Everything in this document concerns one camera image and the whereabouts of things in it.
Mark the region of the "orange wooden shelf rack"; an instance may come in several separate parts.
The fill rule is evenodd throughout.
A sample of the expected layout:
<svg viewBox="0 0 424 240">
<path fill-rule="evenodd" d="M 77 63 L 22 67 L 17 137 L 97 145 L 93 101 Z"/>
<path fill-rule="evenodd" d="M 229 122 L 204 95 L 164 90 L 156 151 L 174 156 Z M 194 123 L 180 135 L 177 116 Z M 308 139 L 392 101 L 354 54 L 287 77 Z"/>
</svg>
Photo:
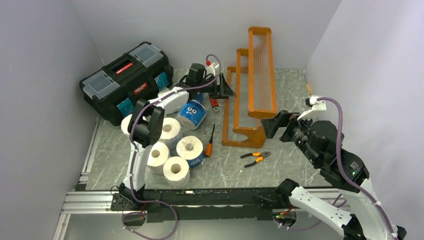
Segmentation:
<svg viewBox="0 0 424 240">
<path fill-rule="evenodd" d="M 271 28 L 249 27 L 248 46 L 237 49 L 227 81 L 235 97 L 225 101 L 222 145 L 262 148 L 266 136 L 261 120 L 275 117 L 278 106 Z"/>
</svg>

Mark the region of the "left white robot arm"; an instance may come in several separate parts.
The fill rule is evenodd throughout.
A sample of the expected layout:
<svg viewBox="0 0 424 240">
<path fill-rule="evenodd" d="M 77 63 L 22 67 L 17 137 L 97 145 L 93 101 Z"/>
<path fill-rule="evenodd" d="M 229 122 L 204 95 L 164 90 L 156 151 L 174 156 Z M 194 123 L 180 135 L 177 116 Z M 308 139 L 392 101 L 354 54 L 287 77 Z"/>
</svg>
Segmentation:
<svg viewBox="0 0 424 240">
<path fill-rule="evenodd" d="M 165 116 L 175 113 L 199 93 L 221 98 L 219 88 L 227 84 L 221 75 L 218 60 L 207 61 L 206 65 L 192 64 L 188 74 L 174 87 L 157 98 L 138 100 L 134 112 L 121 122 L 130 141 L 130 157 L 118 192 L 129 209 L 137 210 L 144 203 L 148 154 L 160 139 Z"/>
</svg>

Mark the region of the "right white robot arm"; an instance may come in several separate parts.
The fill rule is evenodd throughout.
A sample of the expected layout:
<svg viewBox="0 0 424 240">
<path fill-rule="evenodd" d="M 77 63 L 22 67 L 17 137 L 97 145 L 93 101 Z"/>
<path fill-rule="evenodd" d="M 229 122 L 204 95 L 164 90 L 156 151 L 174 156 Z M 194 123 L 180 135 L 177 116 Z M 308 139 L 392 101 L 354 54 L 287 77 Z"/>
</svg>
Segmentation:
<svg viewBox="0 0 424 240">
<path fill-rule="evenodd" d="M 289 178 L 275 189 L 276 203 L 309 212 L 345 240 L 403 240 L 407 231 L 383 216 L 364 162 L 351 152 L 337 149 L 336 126 L 329 120 L 298 120 L 298 116 L 297 112 L 282 110 L 273 118 L 261 119 L 266 138 L 272 139 L 279 128 L 285 128 L 279 140 L 293 142 L 353 212 L 311 195 Z"/>
</svg>

